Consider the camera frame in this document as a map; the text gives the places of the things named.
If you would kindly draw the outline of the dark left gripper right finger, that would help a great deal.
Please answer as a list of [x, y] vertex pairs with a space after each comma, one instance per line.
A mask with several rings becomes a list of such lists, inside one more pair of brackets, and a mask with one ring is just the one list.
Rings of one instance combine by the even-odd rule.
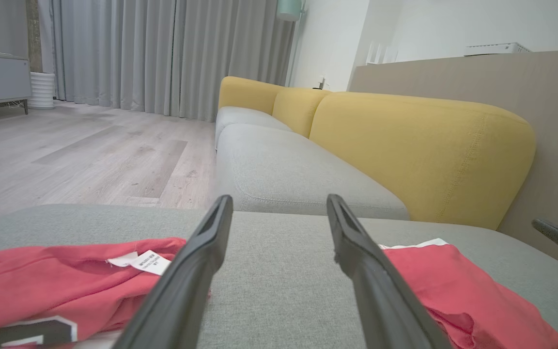
[[354, 285], [369, 349], [449, 349], [445, 332], [400, 272], [359, 223], [344, 199], [327, 197], [335, 262]]

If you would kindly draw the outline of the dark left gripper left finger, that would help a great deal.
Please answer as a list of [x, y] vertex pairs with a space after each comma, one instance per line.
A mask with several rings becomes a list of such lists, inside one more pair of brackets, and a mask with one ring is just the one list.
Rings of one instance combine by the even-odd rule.
[[194, 349], [213, 276], [223, 265], [233, 199], [217, 198], [145, 298], [116, 349]]

